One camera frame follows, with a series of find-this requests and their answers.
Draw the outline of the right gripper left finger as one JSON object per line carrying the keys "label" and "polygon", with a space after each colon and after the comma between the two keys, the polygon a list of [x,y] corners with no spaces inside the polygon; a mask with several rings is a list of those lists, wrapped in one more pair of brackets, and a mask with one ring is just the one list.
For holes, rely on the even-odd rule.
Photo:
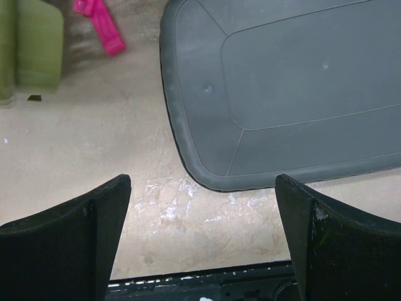
{"label": "right gripper left finger", "polygon": [[1,300],[104,300],[131,179],[1,226]]}

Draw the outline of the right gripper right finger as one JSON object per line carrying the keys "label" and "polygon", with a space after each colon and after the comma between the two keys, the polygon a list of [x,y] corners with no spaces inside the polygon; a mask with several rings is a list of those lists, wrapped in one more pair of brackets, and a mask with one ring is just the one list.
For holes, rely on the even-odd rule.
{"label": "right gripper right finger", "polygon": [[302,300],[400,300],[400,223],[285,174],[275,192]]}

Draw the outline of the large grey plastic tub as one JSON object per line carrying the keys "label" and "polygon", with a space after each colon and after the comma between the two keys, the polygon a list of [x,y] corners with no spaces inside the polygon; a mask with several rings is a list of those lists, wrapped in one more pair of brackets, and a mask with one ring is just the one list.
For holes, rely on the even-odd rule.
{"label": "large grey plastic tub", "polygon": [[399,1],[169,1],[160,65],[179,156],[211,190],[400,166]]}

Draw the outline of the pink plastic clip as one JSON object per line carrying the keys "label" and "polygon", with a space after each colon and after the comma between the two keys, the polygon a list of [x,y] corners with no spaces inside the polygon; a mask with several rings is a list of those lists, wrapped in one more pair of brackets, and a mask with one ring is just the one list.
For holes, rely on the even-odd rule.
{"label": "pink plastic clip", "polygon": [[73,10],[90,19],[108,55],[114,56],[126,49],[120,32],[102,0],[75,0]]}

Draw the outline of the olive green plastic tub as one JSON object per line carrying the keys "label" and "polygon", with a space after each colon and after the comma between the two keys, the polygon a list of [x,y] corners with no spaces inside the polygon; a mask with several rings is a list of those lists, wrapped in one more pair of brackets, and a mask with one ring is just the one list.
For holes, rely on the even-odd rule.
{"label": "olive green plastic tub", "polygon": [[55,93],[61,81],[64,18],[44,1],[1,1],[1,105],[17,93]]}

